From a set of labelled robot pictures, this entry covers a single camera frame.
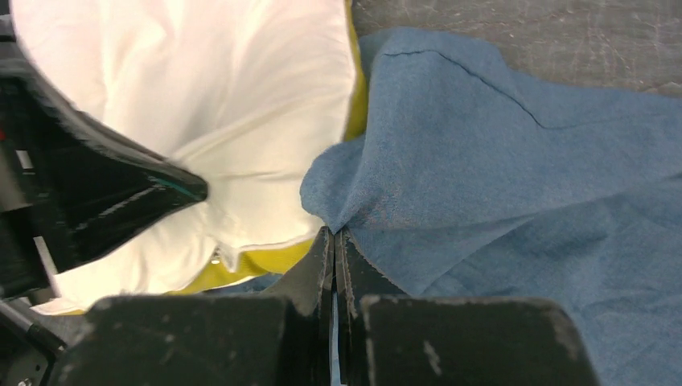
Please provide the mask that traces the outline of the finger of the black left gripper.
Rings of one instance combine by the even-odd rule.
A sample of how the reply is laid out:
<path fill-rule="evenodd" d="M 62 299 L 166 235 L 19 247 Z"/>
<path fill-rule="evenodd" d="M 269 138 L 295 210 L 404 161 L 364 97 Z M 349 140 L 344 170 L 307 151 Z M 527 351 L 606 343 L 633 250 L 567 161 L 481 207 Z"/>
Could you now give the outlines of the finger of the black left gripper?
<path fill-rule="evenodd" d="M 37 71 L 21 97 L 57 272 L 101 259 L 208 197 L 203 178 L 77 110 Z"/>

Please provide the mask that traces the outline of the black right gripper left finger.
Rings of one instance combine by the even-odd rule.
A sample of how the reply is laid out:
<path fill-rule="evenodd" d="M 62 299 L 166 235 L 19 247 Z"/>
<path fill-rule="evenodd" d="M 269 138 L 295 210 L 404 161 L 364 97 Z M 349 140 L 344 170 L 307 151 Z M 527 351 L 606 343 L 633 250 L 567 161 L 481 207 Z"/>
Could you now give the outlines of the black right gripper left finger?
<path fill-rule="evenodd" d="M 57 361 L 53 385 L 328 385 L 333 236 L 251 294 L 99 301 Z"/>

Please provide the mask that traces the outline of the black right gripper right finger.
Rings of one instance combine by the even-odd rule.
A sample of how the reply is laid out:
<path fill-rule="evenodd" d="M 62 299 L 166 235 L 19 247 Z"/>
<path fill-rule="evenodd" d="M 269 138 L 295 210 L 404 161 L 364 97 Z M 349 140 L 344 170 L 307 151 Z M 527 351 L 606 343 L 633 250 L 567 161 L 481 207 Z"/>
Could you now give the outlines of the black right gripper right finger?
<path fill-rule="evenodd" d="M 347 231 L 335 236 L 344 385 L 596 385 L 573 321 L 555 302 L 411 297 Z"/>

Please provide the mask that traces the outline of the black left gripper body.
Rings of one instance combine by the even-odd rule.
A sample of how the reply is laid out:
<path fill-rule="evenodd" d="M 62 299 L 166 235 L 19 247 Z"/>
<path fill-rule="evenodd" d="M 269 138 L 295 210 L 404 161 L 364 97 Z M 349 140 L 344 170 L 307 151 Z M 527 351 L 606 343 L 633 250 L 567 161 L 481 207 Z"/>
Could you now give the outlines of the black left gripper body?
<path fill-rule="evenodd" d="M 42 95 L 10 17 L 1 17 L 1 383 L 49 385 L 65 342 L 31 307 L 52 293 L 41 260 L 42 233 L 51 239 L 56 206 L 38 136 L 59 126 Z"/>

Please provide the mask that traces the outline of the blue fabric pillowcase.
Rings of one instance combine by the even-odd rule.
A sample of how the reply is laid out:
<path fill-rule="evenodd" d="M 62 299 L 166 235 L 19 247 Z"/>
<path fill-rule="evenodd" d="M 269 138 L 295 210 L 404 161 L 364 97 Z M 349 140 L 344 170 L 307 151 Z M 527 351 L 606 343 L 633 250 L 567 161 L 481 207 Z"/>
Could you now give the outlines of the blue fabric pillowcase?
<path fill-rule="evenodd" d="M 412 295 L 534 296 L 605 385 L 681 382 L 681 100 L 549 83 L 482 40 L 361 38 L 368 125 L 302 206 Z"/>

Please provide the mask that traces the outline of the white pillow with yellow side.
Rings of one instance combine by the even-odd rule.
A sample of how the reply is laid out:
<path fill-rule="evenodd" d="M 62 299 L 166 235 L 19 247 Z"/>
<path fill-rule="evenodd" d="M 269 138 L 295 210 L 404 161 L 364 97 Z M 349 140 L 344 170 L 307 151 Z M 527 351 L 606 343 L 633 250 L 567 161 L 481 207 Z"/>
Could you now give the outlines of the white pillow with yellow side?
<path fill-rule="evenodd" d="M 304 174 L 366 125 L 348 1 L 13 1 L 20 47 L 74 107 L 204 178 L 206 201 L 56 276 L 44 315 L 284 273 L 321 220 Z"/>

